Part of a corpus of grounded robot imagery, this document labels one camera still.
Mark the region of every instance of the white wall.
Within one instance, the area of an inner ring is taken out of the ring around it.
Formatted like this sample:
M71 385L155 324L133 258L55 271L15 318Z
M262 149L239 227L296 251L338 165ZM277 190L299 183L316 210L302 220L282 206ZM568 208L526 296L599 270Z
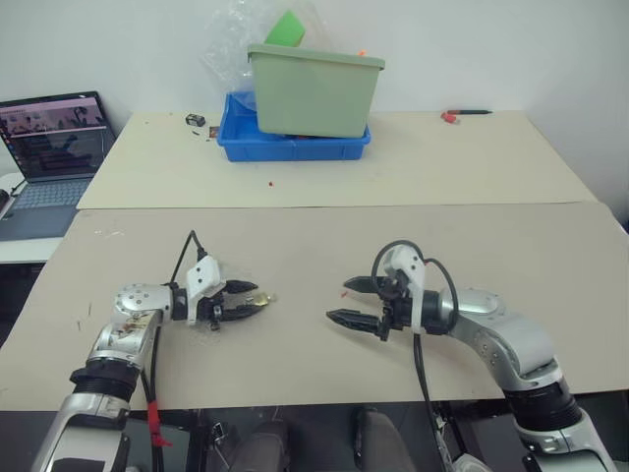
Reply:
M118 130L137 109L218 111L198 57L225 1L0 0L0 100L97 89ZM339 49L386 59L373 109L525 109L629 217L629 0L314 2Z

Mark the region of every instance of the laptop keyboard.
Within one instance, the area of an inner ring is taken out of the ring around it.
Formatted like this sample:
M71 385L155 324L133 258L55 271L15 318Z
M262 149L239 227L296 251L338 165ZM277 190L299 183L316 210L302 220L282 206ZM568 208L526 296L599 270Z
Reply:
M89 180L70 180L27 185L13 209L75 206L86 191Z

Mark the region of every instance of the laptop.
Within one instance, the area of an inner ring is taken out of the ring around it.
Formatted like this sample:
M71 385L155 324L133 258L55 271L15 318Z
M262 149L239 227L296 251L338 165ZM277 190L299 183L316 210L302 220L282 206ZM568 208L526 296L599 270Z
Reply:
M63 236L115 141L98 93L0 102L0 137L26 180L0 241Z

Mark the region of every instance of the table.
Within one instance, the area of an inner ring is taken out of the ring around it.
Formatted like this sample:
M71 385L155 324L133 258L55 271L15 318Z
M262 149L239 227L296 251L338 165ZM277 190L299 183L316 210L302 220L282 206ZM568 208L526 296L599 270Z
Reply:
M439 258L459 287L494 291L540 322L573 392L629 386L627 238L602 204L102 209L75 218L0 350L0 410L57 409L117 289L164 282L192 228L226 276L277 300L220 332L167 325L162 408L418 399L408 330L383 343L324 315L379 313L376 299L345 295L342 282L367 274L376 251L401 237ZM444 286L432 269L428 281ZM428 336L425 350L434 399L501 396L467 346Z
M11 188L18 185L24 177L21 173L3 175L0 177L0 189L11 192ZM11 202L0 211L0 218L9 208ZM45 263L55 252L62 238L25 239L22 241L0 241L0 264L30 264Z
M78 208L362 207L595 201L520 111L370 117L359 161L231 163L185 113L135 113ZM208 124L219 116L204 114Z

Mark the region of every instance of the green object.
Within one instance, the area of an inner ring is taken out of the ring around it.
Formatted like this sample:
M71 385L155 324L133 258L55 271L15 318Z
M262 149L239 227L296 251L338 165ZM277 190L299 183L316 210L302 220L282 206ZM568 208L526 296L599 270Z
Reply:
M252 44L257 125L266 133L358 138L384 61Z
M297 47L302 42L306 29L293 12L287 10L266 37L264 44Z

